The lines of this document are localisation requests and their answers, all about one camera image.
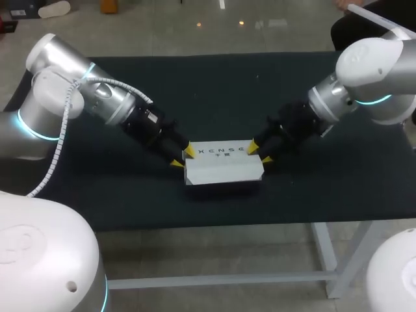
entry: white robotic arm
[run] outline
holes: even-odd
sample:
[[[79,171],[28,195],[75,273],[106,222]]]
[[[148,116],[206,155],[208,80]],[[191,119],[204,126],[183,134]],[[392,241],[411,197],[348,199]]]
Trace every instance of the white robotic arm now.
[[[150,98],[115,81],[54,34],[33,47],[26,68],[34,77],[20,110],[0,114],[0,158],[41,159],[59,141],[63,123],[82,109],[125,133],[172,165],[182,166],[181,151],[194,152]],[[70,104],[65,116],[65,105]],[[168,148],[166,140],[180,149]]]
[[[359,106],[382,125],[413,123],[416,109],[416,40],[394,29],[385,38],[362,39],[345,49],[336,71],[308,92],[307,101],[288,103],[254,136],[248,153],[264,163],[296,149],[312,135],[324,136],[345,114]],[[272,136],[278,146],[266,146]]]

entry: shoe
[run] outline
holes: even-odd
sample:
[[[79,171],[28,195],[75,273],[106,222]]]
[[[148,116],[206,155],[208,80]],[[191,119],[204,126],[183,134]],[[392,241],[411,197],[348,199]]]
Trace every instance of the shoe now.
[[[70,10],[71,5],[68,1],[58,1],[40,8],[38,14],[41,18],[52,18],[68,14]]]

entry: white metal frame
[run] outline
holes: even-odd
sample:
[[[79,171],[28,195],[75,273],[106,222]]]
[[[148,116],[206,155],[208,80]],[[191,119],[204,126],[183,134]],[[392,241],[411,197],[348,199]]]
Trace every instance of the white metal frame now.
[[[385,227],[386,221],[361,222],[348,245],[345,255],[338,263],[326,223],[313,223],[313,235],[323,271],[118,279],[109,281],[109,288],[139,289],[242,283],[281,283],[288,281],[327,281],[326,292],[328,298],[340,298],[348,289],[358,270],[376,251],[380,242],[380,234]]]

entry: person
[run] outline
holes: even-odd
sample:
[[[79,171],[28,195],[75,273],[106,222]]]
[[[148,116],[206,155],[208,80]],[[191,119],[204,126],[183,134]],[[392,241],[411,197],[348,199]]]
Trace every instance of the person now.
[[[416,31],[416,18],[413,12],[416,9],[415,0],[377,0],[365,5],[364,0],[334,0],[340,10],[346,12],[345,16],[336,21],[331,28],[331,38],[335,50],[342,51],[354,42],[371,37],[381,37],[388,30],[358,16],[347,13],[350,3],[364,6],[367,10],[391,20],[411,31]]]

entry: concrete floor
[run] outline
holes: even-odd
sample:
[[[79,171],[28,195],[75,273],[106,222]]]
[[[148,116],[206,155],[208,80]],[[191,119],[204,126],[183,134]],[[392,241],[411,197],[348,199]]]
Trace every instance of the concrete floor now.
[[[342,16],[331,0],[120,0],[104,16],[98,0],[67,16],[21,21],[0,39],[0,110],[24,71],[25,58],[45,33],[56,33],[86,56],[197,55],[266,51],[327,51],[330,27]],[[413,227],[391,222],[385,237]],[[356,223],[330,224],[343,252]],[[307,224],[205,227],[98,233],[110,279],[320,269]],[[112,291],[114,311],[369,311],[363,274],[340,300],[322,283],[180,287]]]

